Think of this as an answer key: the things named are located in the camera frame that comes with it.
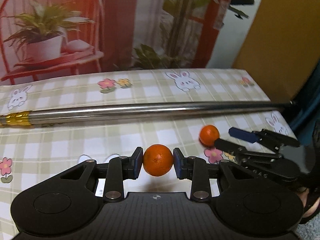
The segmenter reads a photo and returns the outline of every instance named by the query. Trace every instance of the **orange fruit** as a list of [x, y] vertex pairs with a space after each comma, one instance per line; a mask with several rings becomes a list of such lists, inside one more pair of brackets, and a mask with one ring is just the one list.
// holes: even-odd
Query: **orange fruit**
[[203, 145], [207, 147], [212, 147], [214, 145], [214, 141], [220, 137], [218, 129], [213, 125], [206, 125], [202, 127], [199, 140]]
[[166, 174], [173, 165], [170, 149], [162, 144], [151, 145], [143, 155], [143, 168], [151, 176]]

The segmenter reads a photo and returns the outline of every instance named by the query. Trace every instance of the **plaid pattern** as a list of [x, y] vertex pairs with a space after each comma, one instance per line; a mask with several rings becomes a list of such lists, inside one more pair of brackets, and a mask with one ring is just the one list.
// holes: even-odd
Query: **plaid pattern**
[[[72, 106], [95, 106], [127, 103], [178, 102], [178, 101], [245, 101], [269, 100], [265, 93], [244, 70], [190, 69], [191, 78], [200, 83], [200, 89], [184, 92], [175, 86], [165, 70], [97, 73], [60, 77], [30, 83], [28, 98], [22, 106], [8, 111], [11, 92], [27, 85], [0, 87], [1, 114], [23, 110], [48, 109]], [[247, 77], [254, 86], [244, 87], [239, 80]], [[131, 88], [117, 85], [114, 92], [100, 93], [97, 82], [105, 79], [128, 78]], [[279, 112], [273, 112], [294, 136]], [[245, 130], [261, 130], [272, 127], [266, 122], [271, 112], [228, 116], [163, 120], [117, 120], [35, 126], [31, 128], [0, 129], [0, 160], [11, 158], [13, 180], [0, 183], [0, 240], [10, 239], [17, 229], [10, 216], [10, 204], [14, 197], [49, 177], [75, 165], [81, 155], [88, 155], [101, 163], [111, 154], [131, 155], [138, 146], [146, 149], [160, 143], [171, 150], [179, 147], [185, 156], [198, 156], [208, 160], [204, 148], [198, 142], [200, 129], [207, 124], [215, 125], [221, 138], [242, 144], [251, 150], [268, 152], [260, 145], [249, 144], [231, 138], [232, 126]], [[212, 194], [218, 195], [216, 181], [212, 180]], [[152, 177], [141, 169], [137, 180], [124, 181], [126, 191], [186, 191], [191, 181], [179, 181], [174, 169], [162, 177]]]

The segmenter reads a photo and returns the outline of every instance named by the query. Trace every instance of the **blue fabric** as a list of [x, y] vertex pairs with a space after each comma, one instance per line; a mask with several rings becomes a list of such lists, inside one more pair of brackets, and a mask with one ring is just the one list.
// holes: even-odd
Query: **blue fabric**
[[295, 101], [301, 110], [289, 126], [303, 145], [309, 145], [316, 119], [320, 118], [320, 61]]

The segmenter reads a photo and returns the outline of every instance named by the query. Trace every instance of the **silver metal rod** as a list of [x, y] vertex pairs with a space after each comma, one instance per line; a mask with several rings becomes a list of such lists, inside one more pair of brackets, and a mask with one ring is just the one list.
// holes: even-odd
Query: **silver metal rod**
[[131, 118], [188, 117], [193, 115], [231, 114], [272, 111], [292, 103], [270, 101], [176, 102], [111, 106], [85, 106], [30, 111], [30, 124], [105, 121]]

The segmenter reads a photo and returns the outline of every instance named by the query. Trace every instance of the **checkered tablecloth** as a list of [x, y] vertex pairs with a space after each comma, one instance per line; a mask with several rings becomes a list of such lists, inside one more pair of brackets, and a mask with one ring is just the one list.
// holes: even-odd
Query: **checkered tablecloth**
[[[0, 87], [1, 114], [48, 108], [95, 106], [148, 102], [188, 101], [245, 101], [269, 100], [260, 87], [244, 70], [189, 69], [195, 84], [200, 87], [183, 91], [180, 80], [170, 78], [168, 72], [183, 76], [183, 70], [143, 70], [129, 72], [97, 73], [61, 77], [23, 85]], [[106, 93], [97, 83], [105, 79], [128, 79], [132, 86], [114, 87]], [[198, 156], [208, 161], [204, 148], [198, 141], [200, 129], [207, 124], [215, 125], [220, 137], [251, 150], [268, 152], [266, 148], [231, 138], [232, 126], [245, 130], [261, 130], [273, 127], [267, 120], [273, 114], [289, 136], [294, 136], [279, 112], [237, 114], [228, 116], [167, 120], [117, 120], [111, 122], [87, 122], [43, 125], [31, 128], [0, 128], [0, 162], [12, 159], [12, 181], [0, 182], [0, 240], [11, 239], [17, 229], [10, 216], [10, 204], [15, 196], [49, 177], [77, 164], [79, 158], [93, 158], [98, 163], [112, 154], [131, 155], [136, 147], [146, 149], [152, 144], [164, 144], [171, 150], [179, 147], [185, 156]], [[218, 195], [216, 181], [212, 180], [212, 194]], [[186, 191], [191, 182], [179, 181], [174, 169], [162, 177], [152, 177], [141, 169], [137, 180], [124, 181], [125, 191]]]

